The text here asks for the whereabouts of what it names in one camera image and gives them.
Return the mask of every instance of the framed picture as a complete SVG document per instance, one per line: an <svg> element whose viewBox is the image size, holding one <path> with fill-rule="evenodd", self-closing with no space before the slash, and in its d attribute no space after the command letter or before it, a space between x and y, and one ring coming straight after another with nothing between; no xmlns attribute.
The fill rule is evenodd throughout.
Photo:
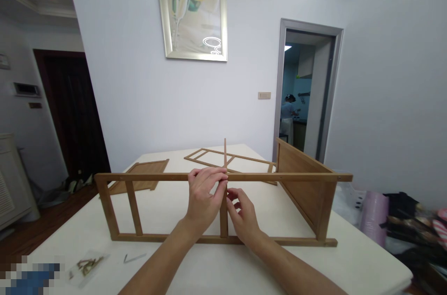
<svg viewBox="0 0 447 295"><path fill-rule="evenodd" d="M227 61L227 0L160 0L167 58Z"/></svg>

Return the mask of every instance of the hand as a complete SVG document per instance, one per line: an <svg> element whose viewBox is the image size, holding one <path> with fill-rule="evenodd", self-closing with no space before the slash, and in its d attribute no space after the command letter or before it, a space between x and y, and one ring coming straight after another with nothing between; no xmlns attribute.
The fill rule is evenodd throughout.
<svg viewBox="0 0 447 295"><path fill-rule="evenodd" d="M197 239L210 226L219 212L228 183L226 171L226 168L207 167L193 169L188 174L190 200L184 219ZM211 189L218 181L216 192L214 195L210 194Z"/></svg>
<svg viewBox="0 0 447 295"><path fill-rule="evenodd" d="M238 199L239 202L233 205L232 201L235 199ZM242 189L228 188L227 208L237 236L250 247L263 234L257 224L255 206Z"/></svg>

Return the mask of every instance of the doorway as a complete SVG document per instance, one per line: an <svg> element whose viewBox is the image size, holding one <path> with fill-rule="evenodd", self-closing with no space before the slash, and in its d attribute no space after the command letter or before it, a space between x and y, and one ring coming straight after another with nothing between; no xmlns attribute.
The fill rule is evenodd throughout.
<svg viewBox="0 0 447 295"><path fill-rule="evenodd" d="M34 50L68 175L110 172L84 52Z"/></svg>
<svg viewBox="0 0 447 295"><path fill-rule="evenodd" d="M342 34L340 28L281 19L274 140L279 136L320 162Z"/></svg>

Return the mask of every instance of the person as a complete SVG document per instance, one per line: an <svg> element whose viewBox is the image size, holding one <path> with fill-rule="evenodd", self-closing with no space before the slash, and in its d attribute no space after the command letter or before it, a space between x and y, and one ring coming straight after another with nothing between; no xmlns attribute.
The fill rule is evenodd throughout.
<svg viewBox="0 0 447 295"><path fill-rule="evenodd" d="M228 183L226 171L225 168L208 167L193 169L188 174L190 193L185 217L124 286L120 295L163 295L167 292L182 260L219 212ZM218 186L212 195L210 191L216 182ZM346 294L261 231L255 207L242 189L228 188L227 207L239 239L269 267L288 294Z"/></svg>
<svg viewBox="0 0 447 295"><path fill-rule="evenodd" d="M298 116L298 109L295 111L292 103L295 102L295 96L288 94L285 97L285 102L281 106L281 122L279 124L279 132L287 135L287 142L293 145L293 118L292 116Z"/></svg>

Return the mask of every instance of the white table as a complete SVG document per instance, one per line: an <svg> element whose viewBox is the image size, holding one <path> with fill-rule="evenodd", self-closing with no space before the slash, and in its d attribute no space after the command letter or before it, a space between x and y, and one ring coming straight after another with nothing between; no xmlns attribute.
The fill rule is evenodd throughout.
<svg viewBox="0 0 447 295"><path fill-rule="evenodd" d="M223 151L223 147L210 147ZM136 161L169 158L165 172L189 172L204 166L183 159L194 150L144 154ZM230 145L228 153L262 159L246 145ZM223 156L206 154L203 161L223 164ZM231 169L244 172L266 171L262 163L234 159ZM253 201L259 225L272 236L312 236L312 231L284 190L262 182L230 182L241 187ZM187 182L160 182L154 191L136 192L144 233L169 233L186 212ZM126 194L113 195L112 202L120 232L135 233ZM218 216L207 235L219 234ZM231 219L229 234L235 235ZM332 212L328 237L339 242L336 248L286 247L349 294L395 294L410 284L410 270L367 238L336 213ZM30 263L58 261L63 256L65 269L76 264L89 249L110 254L97 274L83 288L56 282L53 294L117 294L159 243L120 242L110 234L98 196L40 245L28 258ZM145 258L123 264L129 258L147 253ZM187 254L172 281L168 294L283 294L265 266L243 245L196 244Z"/></svg>

